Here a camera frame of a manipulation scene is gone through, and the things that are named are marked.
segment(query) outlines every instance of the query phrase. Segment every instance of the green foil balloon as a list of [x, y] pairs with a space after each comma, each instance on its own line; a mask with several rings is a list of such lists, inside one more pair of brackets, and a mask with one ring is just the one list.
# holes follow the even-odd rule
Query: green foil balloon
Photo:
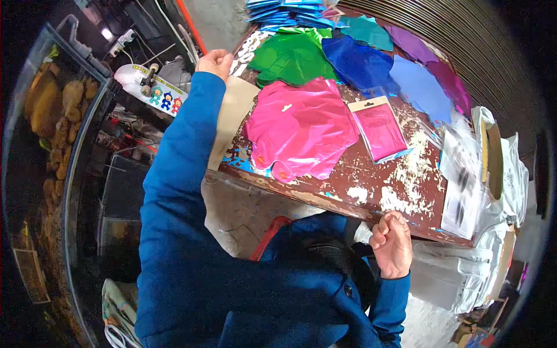
[[314, 38], [315, 41], [321, 45], [321, 40], [324, 38], [332, 38], [332, 30], [331, 28], [327, 29], [317, 29], [317, 28], [291, 28], [291, 27], [282, 27], [278, 29], [278, 32], [281, 34], [290, 33], [290, 34], [306, 34], [310, 37]]
[[342, 21], [349, 27], [341, 28], [341, 33], [349, 35], [356, 41], [363, 41], [378, 50], [393, 51], [393, 42], [390, 40], [389, 33], [375, 22], [375, 18], [343, 17]]
[[333, 66], [321, 49], [324, 34], [327, 35], [319, 30], [304, 33], [278, 32], [265, 40], [253, 52], [255, 57], [248, 64], [260, 71], [257, 76], [259, 87], [277, 80], [299, 87], [319, 76], [337, 80]]

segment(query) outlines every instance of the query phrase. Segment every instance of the blue foil balloon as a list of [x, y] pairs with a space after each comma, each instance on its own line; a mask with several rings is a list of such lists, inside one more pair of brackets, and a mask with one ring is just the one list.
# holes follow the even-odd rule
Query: blue foil balloon
[[398, 86], [389, 76], [393, 59], [370, 46], [359, 45], [350, 36], [324, 38], [323, 53], [335, 72], [364, 96], [377, 97], [397, 94]]

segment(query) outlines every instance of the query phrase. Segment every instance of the skateboard wheel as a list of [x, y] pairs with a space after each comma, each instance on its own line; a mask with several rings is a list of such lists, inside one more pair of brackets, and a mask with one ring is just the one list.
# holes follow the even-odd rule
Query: skateboard wheel
[[149, 70], [154, 70], [155, 72], [159, 71], [159, 65], [157, 63], [153, 63], [149, 66]]
[[143, 94], [146, 97], [149, 96], [151, 94], [151, 87], [149, 87], [148, 85], [142, 86], [141, 94]]

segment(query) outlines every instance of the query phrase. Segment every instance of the worn brown tabletop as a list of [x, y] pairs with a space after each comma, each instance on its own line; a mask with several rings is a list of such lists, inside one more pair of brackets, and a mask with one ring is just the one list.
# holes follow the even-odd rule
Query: worn brown tabletop
[[[377, 23], [392, 25], [381, 20]], [[394, 52], [384, 53], [406, 57], [397, 46]], [[240, 77], [255, 85], [257, 74], [247, 69]], [[346, 104], [365, 99], [357, 90], [343, 85], [338, 87]], [[284, 184], [273, 179], [270, 171], [254, 169], [250, 164], [251, 142], [243, 131], [245, 121], [251, 116], [249, 112], [227, 153], [229, 158], [221, 163], [219, 171], [264, 190], [371, 222], [377, 221], [382, 211], [399, 210], [410, 222], [413, 236], [471, 247], [471, 241], [439, 230], [447, 182], [437, 169], [439, 150], [428, 142], [416, 122], [418, 118], [428, 122], [427, 115], [399, 97], [390, 97], [389, 101], [408, 146], [414, 147], [409, 155], [374, 165], [360, 137], [345, 151], [328, 179], [304, 176]]]

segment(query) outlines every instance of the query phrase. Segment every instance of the skateboard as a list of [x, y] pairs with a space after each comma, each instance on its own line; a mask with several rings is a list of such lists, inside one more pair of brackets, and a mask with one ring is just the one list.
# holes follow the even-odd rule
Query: skateboard
[[158, 64], [152, 64], [149, 69], [137, 64], [126, 64], [114, 73], [114, 78], [124, 91], [176, 117], [188, 94], [155, 75], [158, 70]]

